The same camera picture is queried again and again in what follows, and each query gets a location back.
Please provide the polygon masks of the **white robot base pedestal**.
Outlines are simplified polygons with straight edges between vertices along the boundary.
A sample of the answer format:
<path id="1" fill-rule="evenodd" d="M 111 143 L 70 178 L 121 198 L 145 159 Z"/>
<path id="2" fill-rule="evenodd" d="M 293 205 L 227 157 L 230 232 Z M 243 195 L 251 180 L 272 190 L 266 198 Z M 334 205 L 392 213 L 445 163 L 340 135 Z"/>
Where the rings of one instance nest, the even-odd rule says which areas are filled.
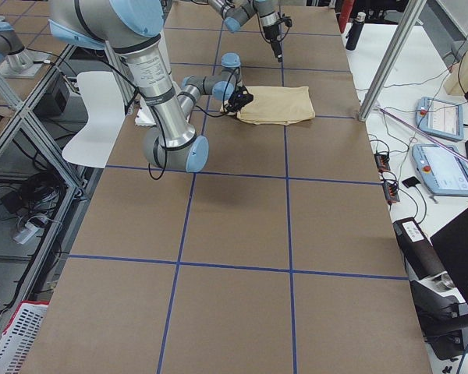
<path id="1" fill-rule="evenodd" d="M 128 62 L 146 105 L 172 138 L 183 132 L 188 122 L 176 97 L 168 49 L 163 32 L 164 13 L 159 1 L 137 1 L 139 31 L 149 38 L 134 62 Z"/>

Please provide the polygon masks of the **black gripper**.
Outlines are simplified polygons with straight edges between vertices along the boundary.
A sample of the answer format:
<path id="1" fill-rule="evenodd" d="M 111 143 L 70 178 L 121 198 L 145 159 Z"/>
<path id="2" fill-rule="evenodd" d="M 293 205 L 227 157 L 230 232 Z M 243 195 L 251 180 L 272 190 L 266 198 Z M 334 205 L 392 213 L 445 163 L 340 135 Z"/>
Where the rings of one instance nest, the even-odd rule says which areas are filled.
<path id="1" fill-rule="evenodd" d="M 235 114 L 254 100 L 253 94 L 245 86 L 238 87 L 224 103 L 223 112 Z"/>
<path id="2" fill-rule="evenodd" d="M 270 43 L 271 49 L 279 63 L 283 60 L 282 46 L 280 40 L 280 25 L 284 24 L 287 29 L 293 25 L 293 20 L 290 16 L 281 14 L 280 12 L 271 12 L 261 17 L 261 29 L 264 39 Z"/>

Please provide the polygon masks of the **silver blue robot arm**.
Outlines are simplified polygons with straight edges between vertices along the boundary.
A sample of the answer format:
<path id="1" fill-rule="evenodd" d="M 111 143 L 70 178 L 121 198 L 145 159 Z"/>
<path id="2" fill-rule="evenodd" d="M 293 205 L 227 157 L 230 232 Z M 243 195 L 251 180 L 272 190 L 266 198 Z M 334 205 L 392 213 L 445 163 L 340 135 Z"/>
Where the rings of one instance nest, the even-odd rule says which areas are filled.
<path id="1" fill-rule="evenodd" d="M 253 17 L 257 18 L 263 40 L 271 46 L 277 61 L 283 61 L 282 42 L 293 27 L 290 16 L 275 9 L 272 1 L 206 1 L 223 19 L 231 33 L 236 33 Z"/>
<path id="2" fill-rule="evenodd" d="M 125 60 L 129 79 L 156 122 L 144 137 L 144 155 L 152 166 L 201 171 L 208 141 L 187 121 L 200 97 L 214 96 L 226 112 L 237 112 L 254 98 L 243 85 L 235 53 L 225 55 L 220 74 L 191 76 L 176 92 L 158 47 L 164 26 L 159 1 L 51 1 L 49 6 L 53 36 L 94 50 L 110 46 Z"/>

